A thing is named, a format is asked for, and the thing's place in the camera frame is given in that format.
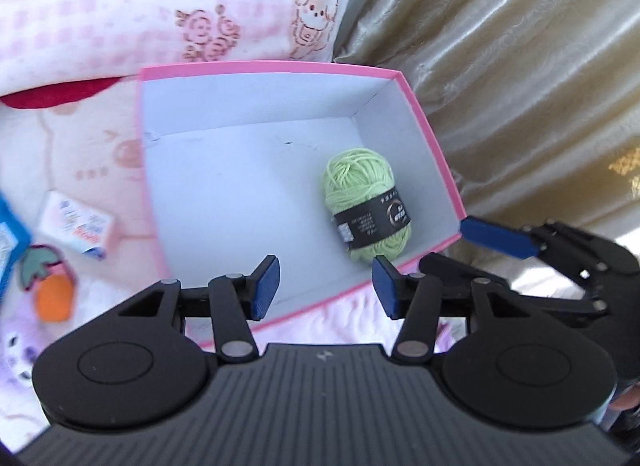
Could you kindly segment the orange makeup sponge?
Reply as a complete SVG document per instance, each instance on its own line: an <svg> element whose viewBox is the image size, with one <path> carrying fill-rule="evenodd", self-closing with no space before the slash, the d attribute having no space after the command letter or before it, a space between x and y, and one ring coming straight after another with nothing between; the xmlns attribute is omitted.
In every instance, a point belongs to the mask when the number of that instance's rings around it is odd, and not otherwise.
<svg viewBox="0 0 640 466"><path fill-rule="evenodd" d="M66 274L52 274L35 287L35 309L45 323L62 323L70 318L75 299L75 283Z"/></svg>

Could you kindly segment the green yarn ball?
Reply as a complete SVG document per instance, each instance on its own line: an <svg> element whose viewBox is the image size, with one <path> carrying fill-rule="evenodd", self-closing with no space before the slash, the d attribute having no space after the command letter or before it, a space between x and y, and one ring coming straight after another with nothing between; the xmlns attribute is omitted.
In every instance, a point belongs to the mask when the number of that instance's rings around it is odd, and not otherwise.
<svg viewBox="0 0 640 466"><path fill-rule="evenodd" d="M392 167L368 148L352 148L326 164L321 187L326 209L352 260L394 260L411 237L411 219Z"/></svg>

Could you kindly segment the pink cardboard box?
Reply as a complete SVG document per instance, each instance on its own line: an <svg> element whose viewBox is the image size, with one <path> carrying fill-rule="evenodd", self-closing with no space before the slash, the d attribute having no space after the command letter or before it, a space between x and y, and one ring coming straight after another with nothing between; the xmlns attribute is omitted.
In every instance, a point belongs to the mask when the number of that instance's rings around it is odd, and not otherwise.
<svg viewBox="0 0 640 466"><path fill-rule="evenodd" d="M397 71L284 60L146 68L138 123L163 277L203 286L279 259L279 289L253 327L259 345L390 347L398 334L324 204L333 156L365 147L390 163L412 226L401 270L459 238L456 182Z"/></svg>

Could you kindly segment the beige satin curtain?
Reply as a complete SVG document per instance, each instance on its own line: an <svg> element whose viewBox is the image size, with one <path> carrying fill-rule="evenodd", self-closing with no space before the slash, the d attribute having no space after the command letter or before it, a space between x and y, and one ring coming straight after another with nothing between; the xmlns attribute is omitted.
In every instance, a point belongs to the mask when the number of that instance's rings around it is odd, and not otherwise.
<svg viewBox="0 0 640 466"><path fill-rule="evenodd" d="M639 0L365 0L339 62L401 71L472 215L639 225Z"/></svg>

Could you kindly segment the white tissue pack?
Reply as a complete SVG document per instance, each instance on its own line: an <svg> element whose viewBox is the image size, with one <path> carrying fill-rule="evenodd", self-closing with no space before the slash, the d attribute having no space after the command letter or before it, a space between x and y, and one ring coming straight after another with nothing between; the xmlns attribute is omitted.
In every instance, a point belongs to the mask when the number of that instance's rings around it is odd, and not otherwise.
<svg viewBox="0 0 640 466"><path fill-rule="evenodd" d="M55 189L44 195L38 231L59 245L94 260L105 260L115 233L115 217Z"/></svg>

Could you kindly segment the pink cartoon bed blanket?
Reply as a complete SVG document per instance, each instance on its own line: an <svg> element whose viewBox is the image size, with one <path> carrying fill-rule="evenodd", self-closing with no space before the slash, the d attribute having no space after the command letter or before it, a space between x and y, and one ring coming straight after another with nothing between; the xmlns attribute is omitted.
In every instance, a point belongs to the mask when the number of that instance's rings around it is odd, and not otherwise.
<svg viewBox="0 0 640 466"><path fill-rule="evenodd" d="M454 241L464 211L398 77L252 72L124 79L79 102L1 111L1 192L32 249L1 306L1 438L47 426L29 373L42 348L164 277L203 286L263 257L281 283L261 345L390 341L370 270L324 204L328 161L383 155L408 208L411 265Z"/></svg>

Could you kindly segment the blue wipes packet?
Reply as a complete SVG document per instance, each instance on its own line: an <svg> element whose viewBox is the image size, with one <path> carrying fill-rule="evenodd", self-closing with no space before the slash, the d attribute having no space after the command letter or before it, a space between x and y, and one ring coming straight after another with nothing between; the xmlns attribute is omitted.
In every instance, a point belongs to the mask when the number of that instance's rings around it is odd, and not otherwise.
<svg viewBox="0 0 640 466"><path fill-rule="evenodd" d="M6 289L13 274L13 269L24 255L32 242L32 235L26 229L21 219L14 213L6 197L0 198L0 243L1 243L1 297L4 297Z"/></svg>

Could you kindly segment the pink checked pillow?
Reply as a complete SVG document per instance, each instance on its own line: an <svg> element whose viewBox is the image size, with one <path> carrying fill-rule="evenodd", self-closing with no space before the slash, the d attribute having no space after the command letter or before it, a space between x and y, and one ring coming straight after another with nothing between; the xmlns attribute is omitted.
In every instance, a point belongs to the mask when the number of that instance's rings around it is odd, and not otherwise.
<svg viewBox="0 0 640 466"><path fill-rule="evenodd" d="M1 91L175 62L327 62L349 0L1 0Z"/></svg>

